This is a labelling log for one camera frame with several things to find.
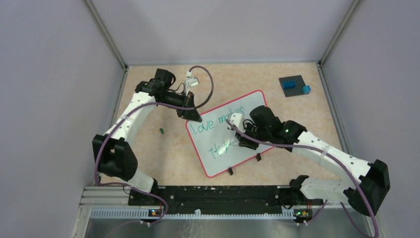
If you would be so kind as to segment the pink framed whiteboard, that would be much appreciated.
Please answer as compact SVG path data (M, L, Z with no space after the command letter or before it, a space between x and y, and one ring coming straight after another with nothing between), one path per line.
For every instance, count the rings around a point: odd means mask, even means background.
M235 131L229 130L226 123L234 113L249 119L251 110L261 105L267 105L265 95L263 91L255 90L202 113L202 122L186 122L187 132L207 177L214 177L271 149L266 145L259 145L256 150L240 147Z

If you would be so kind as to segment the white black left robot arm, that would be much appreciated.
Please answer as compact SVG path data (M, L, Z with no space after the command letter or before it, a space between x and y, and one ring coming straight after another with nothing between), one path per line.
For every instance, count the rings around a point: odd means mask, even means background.
M184 90L176 93L171 86L176 77L168 70L158 68L149 81L140 82L129 105L115 124L104 134L97 134L93 151L97 172L119 179L118 184L140 190L140 199L147 205L158 201L159 192L153 188L155 180L138 168L138 160L130 146L147 116L162 105L176 109L178 117L201 122L194 103L191 87L199 85L191 71L183 82Z

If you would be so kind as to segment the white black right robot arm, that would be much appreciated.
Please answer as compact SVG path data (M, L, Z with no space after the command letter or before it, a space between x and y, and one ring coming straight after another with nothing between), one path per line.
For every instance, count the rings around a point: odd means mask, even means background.
M264 105L254 108L250 118L234 113L228 119L240 147L256 150L260 145L284 148L304 156L339 177L338 180L298 176L290 181L290 197L296 204L309 199L347 202L354 210L376 215L390 190L388 165L354 157L322 141L303 125L281 121Z

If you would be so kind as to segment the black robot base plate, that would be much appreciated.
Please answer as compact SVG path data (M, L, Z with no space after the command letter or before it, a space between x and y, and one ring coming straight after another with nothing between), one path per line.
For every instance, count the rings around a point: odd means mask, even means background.
M205 215L280 214L286 208L322 205L321 199L306 199L301 192L286 186L159 186L156 197L129 193L130 206L164 207L167 214L192 214L197 209Z

